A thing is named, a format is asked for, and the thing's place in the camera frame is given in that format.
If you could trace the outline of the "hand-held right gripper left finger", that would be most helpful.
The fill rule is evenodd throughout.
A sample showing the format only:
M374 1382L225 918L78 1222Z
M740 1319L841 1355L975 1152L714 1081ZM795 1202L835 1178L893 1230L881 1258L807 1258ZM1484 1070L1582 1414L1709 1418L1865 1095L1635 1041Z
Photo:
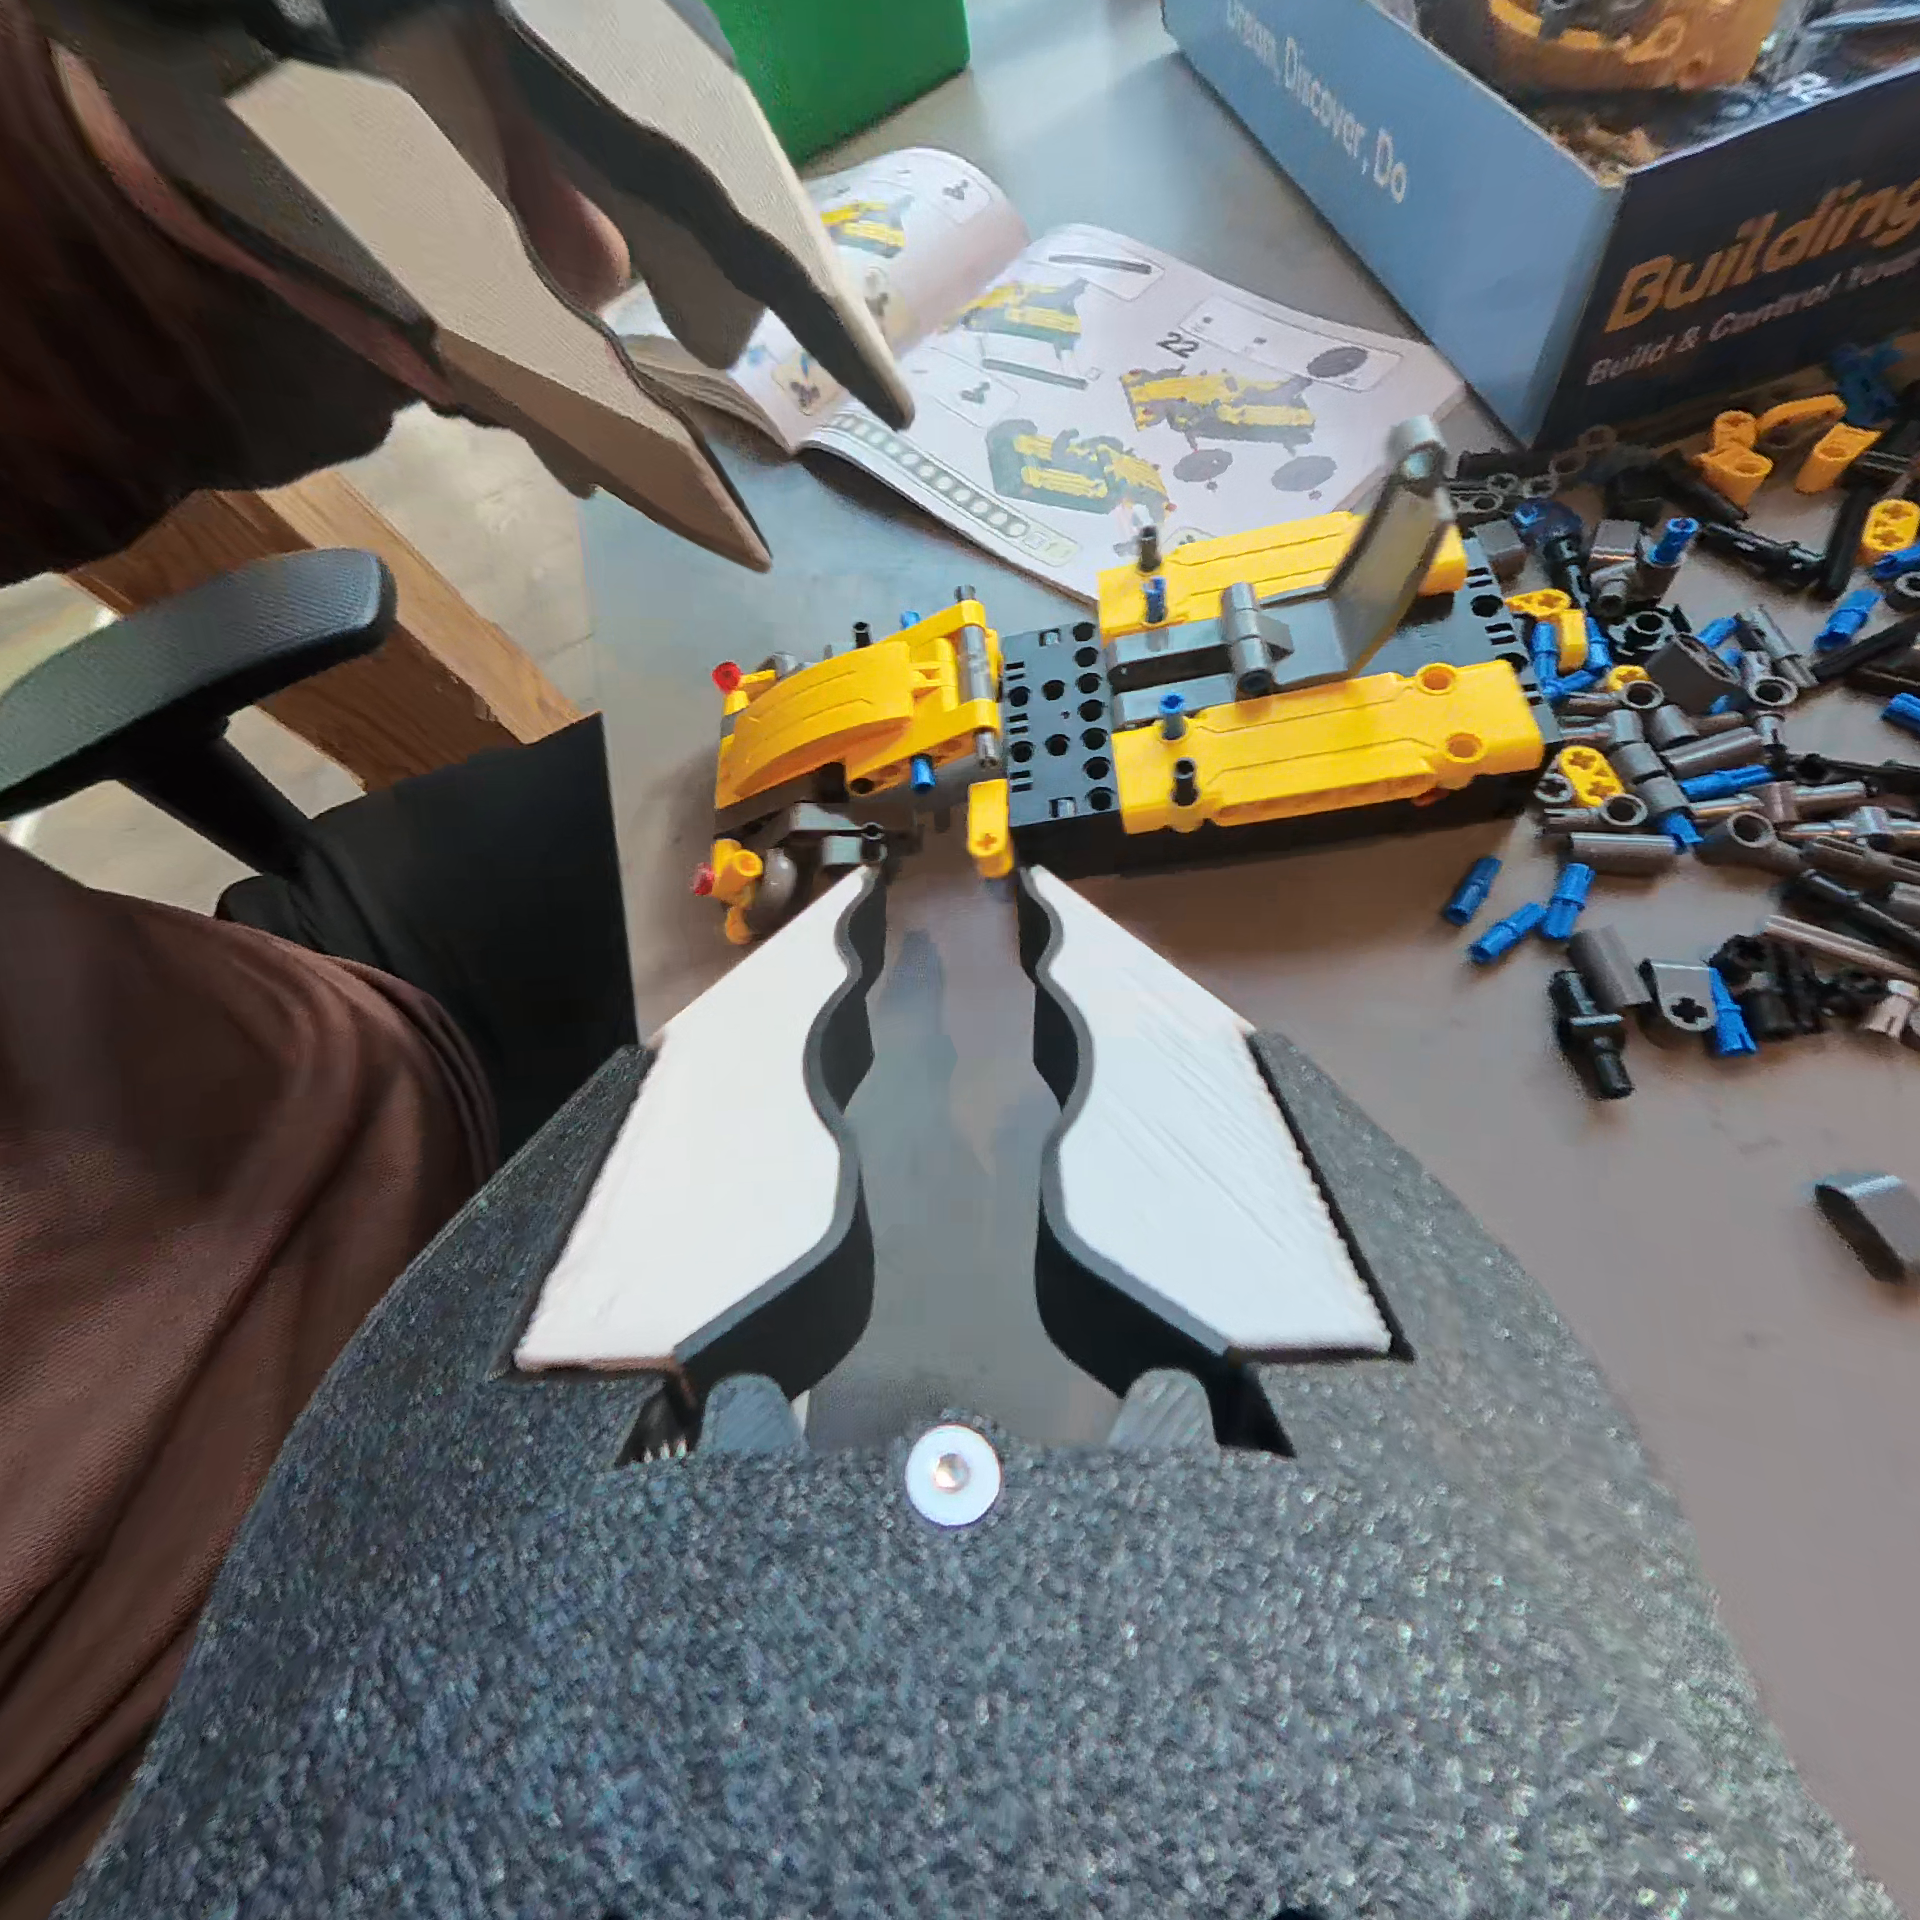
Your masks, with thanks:
M851 1355L873 1239L848 1109L886 883L824 891L647 1041L637 1091L516 1340L516 1370L805 1396Z

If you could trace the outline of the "blue cardboard box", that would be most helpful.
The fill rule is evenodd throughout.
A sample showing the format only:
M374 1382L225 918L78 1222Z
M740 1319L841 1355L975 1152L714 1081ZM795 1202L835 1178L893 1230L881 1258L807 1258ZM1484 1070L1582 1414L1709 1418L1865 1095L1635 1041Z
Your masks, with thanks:
M1750 75L1539 93L1536 5L1165 5L1188 63L1525 447L1915 332L1915 23L1763 5Z

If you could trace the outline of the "person's brown shirt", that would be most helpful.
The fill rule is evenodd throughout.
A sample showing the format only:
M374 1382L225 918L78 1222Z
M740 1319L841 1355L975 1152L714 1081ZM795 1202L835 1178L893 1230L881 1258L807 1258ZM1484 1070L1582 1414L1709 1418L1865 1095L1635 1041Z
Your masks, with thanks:
M494 1166L448 1014L5 846L5 1909L58 1903L350 1337Z

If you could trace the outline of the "small grey oval brick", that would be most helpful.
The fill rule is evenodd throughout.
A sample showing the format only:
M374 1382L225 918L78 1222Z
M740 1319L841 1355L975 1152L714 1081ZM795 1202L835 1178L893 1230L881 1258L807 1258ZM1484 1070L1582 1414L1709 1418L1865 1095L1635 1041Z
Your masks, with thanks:
M1863 1267L1887 1286L1917 1286L1917 1191L1894 1173L1840 1172L1812 1198Z

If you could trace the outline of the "green plastic bin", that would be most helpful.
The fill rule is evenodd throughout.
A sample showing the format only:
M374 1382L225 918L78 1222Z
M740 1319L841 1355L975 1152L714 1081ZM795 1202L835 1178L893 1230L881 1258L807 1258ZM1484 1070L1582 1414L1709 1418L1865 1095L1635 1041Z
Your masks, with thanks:
M970 63L963 2L711 2L773 135L809 164Z

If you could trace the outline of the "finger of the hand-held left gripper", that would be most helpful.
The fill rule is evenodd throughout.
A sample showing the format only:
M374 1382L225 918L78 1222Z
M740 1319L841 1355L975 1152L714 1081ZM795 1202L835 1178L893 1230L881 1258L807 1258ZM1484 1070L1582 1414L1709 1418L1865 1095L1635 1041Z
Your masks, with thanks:
M711 555L771 555L697 429L565 297L453 139L399 85L282 61L228 112L420 305L461 404L511 426L573 485L613 494Z
M684 349L724 368L776 316L889 428L915 420L881 325L841 272L711 12L699 5L500 5L507 65L607 187L605 211Z

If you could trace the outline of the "black and yellow brick assembly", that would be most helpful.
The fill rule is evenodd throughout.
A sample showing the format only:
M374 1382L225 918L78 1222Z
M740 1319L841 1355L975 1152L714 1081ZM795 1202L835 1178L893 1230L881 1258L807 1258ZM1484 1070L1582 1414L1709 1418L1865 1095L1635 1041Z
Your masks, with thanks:
M1016 863L1066 878L1517 812L1563 748L1425 417L1366 516L1161 552L1001 639Z

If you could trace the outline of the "yellow and grey brick module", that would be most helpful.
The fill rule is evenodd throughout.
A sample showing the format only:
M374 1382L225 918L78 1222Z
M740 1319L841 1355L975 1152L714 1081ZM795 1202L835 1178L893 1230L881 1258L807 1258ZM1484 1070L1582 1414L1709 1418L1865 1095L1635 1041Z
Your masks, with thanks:
M951 828L975 780L1003 777L1001 644L982 601L908 617L816 663L724 663L714 841L693 891L731 945L771 936L815 893L889 869Z

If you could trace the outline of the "pile of loose brick pieces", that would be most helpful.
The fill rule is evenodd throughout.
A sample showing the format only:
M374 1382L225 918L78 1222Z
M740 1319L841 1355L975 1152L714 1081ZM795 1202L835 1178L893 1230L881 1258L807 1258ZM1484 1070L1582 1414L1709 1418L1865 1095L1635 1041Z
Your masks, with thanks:
M1511 587L1543 694L1525 806L1553 889L1484 924L1468 961L1525 942L1556 1049L1596 1101L1635 1091L1628 1041L1750 1062L1832 1027L1915 1047L1915 756L1792 737L1819 697L1882 700L1915 746L1915 381L1900 345L1838 349L1798 393L1633 444L1467 452L1464 531ZM1602 880L1681 866L1765 883L1758 931L1658 960L1593 918Z

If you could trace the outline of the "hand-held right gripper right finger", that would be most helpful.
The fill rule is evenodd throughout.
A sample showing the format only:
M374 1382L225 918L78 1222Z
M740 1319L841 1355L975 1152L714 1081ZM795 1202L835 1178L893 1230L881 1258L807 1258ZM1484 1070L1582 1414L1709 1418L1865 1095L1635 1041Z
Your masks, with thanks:
M1388 1315L1255 1027L1047 867L1021 875L1019 932L1034 1067L1061 1110L1034 1253L1054 1346L1107 1389L1388 1356Z

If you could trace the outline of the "instruction booklet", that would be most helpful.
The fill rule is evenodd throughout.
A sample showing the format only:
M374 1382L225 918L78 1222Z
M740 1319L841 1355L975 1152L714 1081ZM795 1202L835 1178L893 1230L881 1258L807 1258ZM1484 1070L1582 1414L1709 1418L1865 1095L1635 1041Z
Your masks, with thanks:
M717 371L637 285L605 310L629 359L1086 601L1148 523L1177 549L1366 504L1390 429L1441 423L1468 393L1425 345L1283 307L1125 234L1031 238L1006 193L943 152L809 189L895 350L908 429L851 400L771 316Z

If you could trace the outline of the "wooden post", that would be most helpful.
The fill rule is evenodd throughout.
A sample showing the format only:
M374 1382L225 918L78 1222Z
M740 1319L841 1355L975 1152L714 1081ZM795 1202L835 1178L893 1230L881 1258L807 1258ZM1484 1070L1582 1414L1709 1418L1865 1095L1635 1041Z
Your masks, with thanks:
M585 712L338 473L266 494L195 494L148 533L68 580L127 616L232 569L321 549L372 552L398 616L366 661L269 694L261 706L364 790L529 743Z

